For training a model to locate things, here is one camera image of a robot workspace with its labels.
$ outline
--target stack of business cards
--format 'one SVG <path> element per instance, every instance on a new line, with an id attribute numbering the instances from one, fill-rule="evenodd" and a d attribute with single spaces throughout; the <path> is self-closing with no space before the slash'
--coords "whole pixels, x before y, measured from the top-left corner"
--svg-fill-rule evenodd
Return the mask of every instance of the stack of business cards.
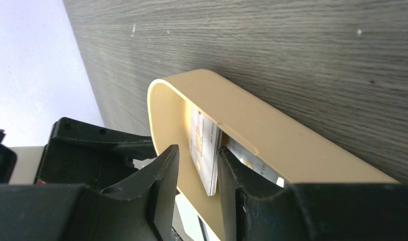
<path id="1" fill-rule="evenodd" d="M 222 131 L 195 107 L 190 111 L 189 151 L 208 196 L 217 186 L 217 150 Z"/>

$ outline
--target beige plastic card holder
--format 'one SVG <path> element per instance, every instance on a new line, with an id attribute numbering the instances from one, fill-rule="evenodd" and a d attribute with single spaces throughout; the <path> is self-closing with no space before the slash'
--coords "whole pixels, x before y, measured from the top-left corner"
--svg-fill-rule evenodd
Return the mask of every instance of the beige plastic card holder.
<path id="1" fill-rule="evenodd" d="M 159 155 L 169 145 L 179 145 L 177 186 L 220 240 L 220 196 L 206 195 L 189 154 L 191 105 L 290 183 L 397 182 L 212 71 L 156 79 L 148 89 L 155 149 Z"/>

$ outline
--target white wall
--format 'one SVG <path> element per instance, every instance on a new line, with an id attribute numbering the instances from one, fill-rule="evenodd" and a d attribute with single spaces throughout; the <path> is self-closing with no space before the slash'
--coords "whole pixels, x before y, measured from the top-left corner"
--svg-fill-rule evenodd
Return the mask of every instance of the white wall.
<path id="1" fill-rule="evenodd" d="M 0 0 L 3 143 L 44 145 L 63 116 L 103 125 L 62 0 Z"/>

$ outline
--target gray wooden wall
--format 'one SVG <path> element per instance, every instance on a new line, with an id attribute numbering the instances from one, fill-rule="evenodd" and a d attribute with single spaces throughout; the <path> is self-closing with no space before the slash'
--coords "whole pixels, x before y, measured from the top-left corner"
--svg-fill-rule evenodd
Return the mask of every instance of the gray wooden wall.
<path id="1" fill-rule="evenodd" d="M 108 128 L 149 135 L 149 83 L 205 68 L 408 183 L 407 0 L 64 2 Z"/>

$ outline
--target black plastic bracket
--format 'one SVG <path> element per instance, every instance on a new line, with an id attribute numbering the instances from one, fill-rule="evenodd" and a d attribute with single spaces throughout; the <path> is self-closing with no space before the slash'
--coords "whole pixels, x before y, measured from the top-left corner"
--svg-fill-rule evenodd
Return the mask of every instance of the black plastic bracket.
<path id="1" fill-rule="evenodd" d="M 408 186 L 291 184 L 283 189 L 218 153 L 226 240 L 408 240 Z"/>
<path id="2" fill-rule="evenodd" d="M 16 153 L 5 147 L 1 142 L 5 134 L 0 130 L 0 183 L 8 183 L 16 164 Z"/>
<path id="3" fill-rule="evenodd" d="M 53 125 L 36 182 L 85 183 L 103 189 L 135 173 L 133 159 L 156 156 L 151 137 L 64 117 Z"/>

